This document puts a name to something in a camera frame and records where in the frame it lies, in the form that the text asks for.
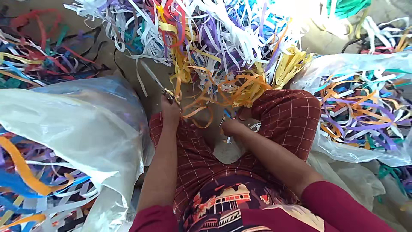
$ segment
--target person's left hand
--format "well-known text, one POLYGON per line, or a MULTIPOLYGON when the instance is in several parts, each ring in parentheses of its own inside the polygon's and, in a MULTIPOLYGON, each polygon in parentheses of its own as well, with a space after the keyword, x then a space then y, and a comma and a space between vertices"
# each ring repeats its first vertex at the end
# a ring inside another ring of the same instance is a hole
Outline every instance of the person's left hand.
POLYGON ((163 116, 163 127, 170 127, 176 130, 179 125, 180 120, 180 108, 178 104, 173 101, 172 104, 169 103, 167 98, 162 95, 161 98, 162 106, 162 116, 163 116))

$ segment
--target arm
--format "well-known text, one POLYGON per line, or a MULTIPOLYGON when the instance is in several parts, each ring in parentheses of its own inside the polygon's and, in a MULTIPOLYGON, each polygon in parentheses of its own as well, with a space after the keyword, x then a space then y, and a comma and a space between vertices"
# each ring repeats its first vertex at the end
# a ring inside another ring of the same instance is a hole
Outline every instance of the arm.
POLYGON ((321 174, 281 145, 253 132, 236 119, 222 123, 226 136, 234 136, 250 150, 265 168, 298 197, 311 183, 323 180, 321 174))
POLYGON ((151 206, 171 206, 175 196, 178 157, 176 131, 180 120, 179 106, 162 96, 163 129, 153 161, 147 171, 137 211, 151 206))

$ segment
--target red shirt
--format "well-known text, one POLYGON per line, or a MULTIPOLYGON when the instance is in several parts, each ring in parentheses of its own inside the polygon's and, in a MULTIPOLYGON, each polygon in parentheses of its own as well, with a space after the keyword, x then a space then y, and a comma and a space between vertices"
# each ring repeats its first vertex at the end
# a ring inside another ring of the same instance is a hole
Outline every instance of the red shirt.
POLYGON ((191 210, 188 210, 189 213, 183 219, 183 225, 178 225, 171 206, 144 209, 136 215, 130 232, 179 231, 179 226, 186 231, 205 232, 392 231, 346 191, 330 182, 319 181, 306 187, 300 199, 305 207, 285 204, 273 197, 267 188, 266 195, 258 193, 256 187, 245 189, 244 186, 249 183, 250 181, 227 186, 219 194, 209 196, 203 201, 198 194, 193 205, 189 207, 191 210), (253 202, 253 196, 261 202, 253 202), (250 208, 254 204, 260 204, 260 208, 264 204, 269 206, 264 209, 250 208))

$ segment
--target scissors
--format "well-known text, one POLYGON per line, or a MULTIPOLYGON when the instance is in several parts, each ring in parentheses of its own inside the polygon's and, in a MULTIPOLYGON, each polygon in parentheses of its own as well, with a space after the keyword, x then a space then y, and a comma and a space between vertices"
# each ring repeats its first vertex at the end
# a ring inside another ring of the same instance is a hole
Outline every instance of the scissors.
POLYGON ((175 100, 175 95, 167 90, 165 87, 163 87, 162 83, 160 83, 159 79, 157 79, 156 75, 152 72, 152 70, 147 66, 147 64, 144 61, 141 61, 143 68, 146 69, 146 71, 149 73, 149 75, 152 77, 152 79, 156 82, 157 86, 160 88, 162 94, 166 97, 166 99, 169 101, 170 105, 173 104, 173 101, 175 100))

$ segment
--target red plaid shorts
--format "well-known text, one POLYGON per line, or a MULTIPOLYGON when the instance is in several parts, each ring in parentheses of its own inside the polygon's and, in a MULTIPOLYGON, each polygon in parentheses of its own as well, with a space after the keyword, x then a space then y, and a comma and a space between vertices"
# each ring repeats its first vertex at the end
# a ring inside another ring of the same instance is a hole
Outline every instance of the red plaid shorts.
MULTIPOLYGON (((252 106, 252 116, 261 121, 259 134, 278 143, 302 160, 306 160, 316 133, 321 109, 319 101, 304 90, 267 90, 252 106)), ((157 146, 162 132, 162 116, 150 120, 150 136, 157 146)), ((173 210, 180 219, 190 201, 205 184, 228 175, 246 175, 277 189, 285 202, 296 197, 266 171, 255 156, 246 152, 232 164, 223 164, 213 155, 193 124, 180 121, 177 130, 178 180, 173 210)))

